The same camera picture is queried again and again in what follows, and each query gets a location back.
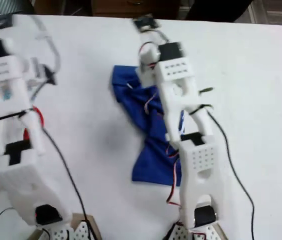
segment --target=blue fabric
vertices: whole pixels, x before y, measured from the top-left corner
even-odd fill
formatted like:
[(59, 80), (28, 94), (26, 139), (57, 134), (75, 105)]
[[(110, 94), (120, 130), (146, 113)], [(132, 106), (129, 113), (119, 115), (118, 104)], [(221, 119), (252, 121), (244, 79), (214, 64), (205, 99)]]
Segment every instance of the blue fabric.
[[(116, 100), (122, 104), (133, 122), (145, 134), (144, 148), (138, 156), (132, 171), (132, 180), (171, 186), (173, 184), (173, 164), (179, 155), (169, 158), (166, 149), (169, 143), (165, 139), (167, 132), (163, 121), (163, 110), (159, 94), (148, 104), (148, 112), (144, 110), (145, 103), (157, 93), (157, 87), (142, 88), (136, 68), (133, 66), (115, 66), (112, 74), (112, 87)], [(180, 116), (181, 129), (183, 113)], [(168, 154), (174, 152), (169, 147)], [(180, 161), (176, 165), (177, 185), (181, 181)]]

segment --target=white surface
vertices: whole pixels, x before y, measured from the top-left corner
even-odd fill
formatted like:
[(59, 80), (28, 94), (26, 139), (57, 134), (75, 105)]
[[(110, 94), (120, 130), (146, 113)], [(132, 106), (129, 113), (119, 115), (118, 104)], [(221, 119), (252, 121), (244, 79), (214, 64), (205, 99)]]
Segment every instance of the white surface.
[[(31, 43), (25, 18), (14, 32), (15, 41), (29, 56), (53, 65), (50, 51)], [(35, 105), (68, 161), (87, 212), (106, 240), (161, 239), (178, 219), (178, 209), (165, 204), (169, 187), (131, 182), (143, 137), (116, 102), (110, 84), (114, 65), (138, 64), (139, 34), (128, 19), (42, 19), (60, 51), (62, 67), (59, 85), (44, 88)], [(182, 41), (198, 88), (215, 87), (203, 95), (203, 102), (214, 105), (237, 173), (254, 199), (255, 238), (282, 239), (282, 26), (160, 23), (172, 41)], [(223, 144), (217, 128), (213, 130)], [(222, 146), (220, 162), (228, 166)], [(61, 184), (71, 210), (81, 212), (47, 140), (46, 150), (50, 157), (42, 170)], [(250, 203), (228, 167), (224, 176), (233, 198), (225, 201), (228, 211), (220, 225), (230, 240), (250, 240)], [(230, 193), (226, 188), (226, 200)], [(0, 193), (0, 210), (9, 206)], [(0, 217), (0, 238), (22, 240), (32, 230), (14, 211)]]

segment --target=black wire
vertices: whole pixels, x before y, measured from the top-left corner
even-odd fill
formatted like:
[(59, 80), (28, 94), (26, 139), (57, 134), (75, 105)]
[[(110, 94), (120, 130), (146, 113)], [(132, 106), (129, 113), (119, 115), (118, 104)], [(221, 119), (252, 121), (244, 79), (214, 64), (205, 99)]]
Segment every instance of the black wire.
[(16, 113), (13, 113), (13, 114), (1, 116), (1, 117), (0, 117), (0, 120), (4, 120), (4, 119), (16, 117), (16, 116), (20, 117), (20, 116), (23, 116), (23, 115), (26, 114), (26, 113), (27, 113), (27, 110), (24, 110), (24, 111), (16, 112)]
[(205, 107), (210, 107), (213, 108), (211, 104), (201, 104), (197, 109), (195, 109), (194, 111), (190, 112), (189, 115), (193, 115), (195, 114), (197, 111), (199, 111), (200, 109), (203, 109)]
[(48, 81), (50, 80), (50, 77), (47, 79), (47, 80), (45, 80), (44, 82), (42, 82), (41, 84), (40, 84), (40, 86), (38, 86), (37, 88), (36, 88), (36, 90), (34, 91), (34, 93), (32, 94), (32, 96), (31, 96), (31, 101), (34, 101), (35, 99), (36, 99), (36, 97), (37, 97), (37, 95), (38, 95), (38, 93), (41, 91), (41, 89), (48, 83)]
[(232, 163), (232, 159), (231, 159), (231, 155), (230, 155), (230, 148), (229, 148), (229, 142), (228, 142), (228, 138), (227, 135), (225, 133), (225, 131), (223, 130), (223, 128), (221, 127), (221, 125), (218, 123), (218, 121), (212, 116), (212, 114), (208, 111), (207, 114), (210, 116), (210, 118), (213, 120), (213, 122), (217, 125), (217, 127), (220, 129), (224, 140), (225, 140), (225, 145), (226, 145), (226, 152), (227, 152), (227, 157), (232, 169), (232, 172), (237, 180), (237, 182), (239, 183), (239, 185), (241, 186), (241, 188), (243, 189), (244, 193), (246, 194), (246, 196), (248, 197), (249, 201), (251, 202), (252, 205), (252, 214), (251, 214), (251, 236), (252, 236), (252, 240), (255, 240), (255, 234), (254, 234), (254, 220), (255, 220), (255, 204), (250, 196), (250, 194), (248, 193), (248, 191), (246, 190), (246, 188), (244, 187), (244, 185), (242, 184), (240, 178), (237, 175), (237, 172), (235, 170), (235, 167), (233, 166)]
[(42, 228), (42, 231), (45, 232), (48, 235), (49, 240), (51, 240), (51, 235), (50, 235), (49, 231), (46, 230), (45, 228)]
[(0, 212), (0, 216), (8, 210), (14, 210), (14, 207), (7, 207), (6, 209), (4, 209), (3, 211)]
[[(37, 28), (43, 32), (43, 33), (47, 33), (48, 30), (46, 28), (46, 26), (43, 24), (43, 22), (40, 20), (39, 17), (37, 17), (36, 15), (29, 15), (34, 23), (36, 24)], [(60, 56), (60, 53), (56, 47), (56, 45), (54, 44), (53, 40), (52, 40), (52, 37), (49, 36), (48, 34), (45, 35), (45, 40), (47, 42), (47, 44), (49, 45), (51, 51), (53, 52), (54, 54), (54, 59), (55, 59), (55, 67), (54, 67), (54, 70), (52, 71), (52, 74), (51, 76), (49, 76), (49, 78), (47, 80), (45, 80), (44, 82), (41, 83), (40, 86), (37, 87), (37, 89), (34, 91), (34, 93), (32, 94), (31, 96), (31, 101), (34, 101), (35, 98), (37, 97), (38, 93), (41, 91), (41, 89), (49, 82), (49, 80), (51, 78), (54, 77), (54, 75), (60, 71), (60, 68), (61, 68), (61, 56)]]
[(165, 41), (165, 43), (169, 43), (170, 40), (169, 38), (167, 37), (167, 35), (165, 35), (163, 32), (161, 32), (160, 30), (157, 30), (157, 29), (146, 29), (146, 30), (143, 30), (142, 33), (146, 33), (146, 32), (156, 32), (160, 35), (160, 37)]
[(88, 229), (88, 236), (87, 236), (87, 238), (88, 238), (89, 240), (91, 240), (91, 230), (90, 230), (91, 224), (90, 224), (90, 221), (89, 221), (88, 218), (87, 218), (85, 206), (84, 206), (84, 204), (83, 204), (81, 195), (80, 195), (79, 190), (78, 190), (78, 188), (77, 188), (77, 185), (76, 185), (76, 183), (75, 183), (75, 181), (74, 181), (74, 179), (73, 179), (73, 177), (72, 177), (72, 175), (71, 175), (71, 172), (70, 172), (70, 169), (69, 169), (69, 167), (68, 167), (68, 165), (67, 165), (67, 162), (66, 162), (66, 160), (65, 160), (65, 158), (64, 158), (64, 156), (63, 156), (63, 154), (61, 153), (59, 147), (57, 146), (56, 142), (55, 142), (55, 141), (53, 140), (53, 138), (50, 136), (50, 134), (48, 133), (48, 131), (47, 131), (44, 127), (42, 128), (42, 130), (43, 130), (43, 132), (45, 133), (45, 135), (49, 138), (49, 140), (51, 141), (51, 143), (53, 144), (54, 148), (56, 149), (57, 153), (59, 154), (59, 156), (60, 156), (60, 158), (61, 158), (61, 160), (62, 160), (62, 162), (63, 162), (63, 165), (64, 165), (64, 167), (65, 167), (65, 169), (66, 169), (66, 172), (67, 172), (67, 174), (68, 174), (68, 176), (69, 176), (69, 178), (70, 178), (70, 181), (71, 181), (71, 183), (72, 183), (72, 185), (73, 185), (73, 188), (74, 188), (74, 190), (75, 190), (75, 192), (76, 192), (76, 195), (77, 195), (77, 197), (78, 197), (78, 199), (79, 199), (79, 201), (80, 201), (80, 205), (81, 205), (81, 208), (82, 208), (82, 211), (83, 211), (83, 215), (84, 215), (84, 221), (86, 222), (87, 229)]

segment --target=red wire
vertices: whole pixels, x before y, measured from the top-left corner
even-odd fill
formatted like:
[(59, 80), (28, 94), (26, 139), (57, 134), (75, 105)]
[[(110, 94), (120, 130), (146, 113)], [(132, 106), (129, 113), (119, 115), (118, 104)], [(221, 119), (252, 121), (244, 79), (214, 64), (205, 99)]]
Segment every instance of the red wire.
[(179, 203), (171, 201), (171, 198), (173, 197), (173, 194), (175, 192), (175, 188), (176, 188), (176, 185), (177, 185), (177, 170), (176, 170), (176, 168), (177, 168), (177, 161), (178, 161), (178, 159), (175, 160), (174, 164), (173, 164), (173, 184), (172, 184), (172, 187), (171, 187), (171, 192), (170, 192), (169, 196), (166, 199), (166, 203), (181, 207), (181, 205)]
[[(169, 154), (169, 147), (170, 147), (170, 144), (166, 147), (166, 149), (165, 149), (165, 154), (166, 155), (168, 155)], [(175, 156), (177, 156), (179, 154), (179, 151), (177, 150), (177, 151), (175, 151), (175, 153), (173, 153), (173, 154), (171, 154), (171, 155), (168, 155), (167, 157), (169, 158), (169, 159), (172, 159), (172, 158), (174, 158)]]
[(155, 98), (156, 95), (157, 95), (157, 92), (155, 92), (155, 93), (153, 94), (153, 96), (150, 97), (149, 100), (146, 101), (146, 103), (144, 104), (144, 107), (143, 107), (143, 108), (144, 108), (144, 111), (145, 111), (146, 114), (149, 114), (148, 104)]

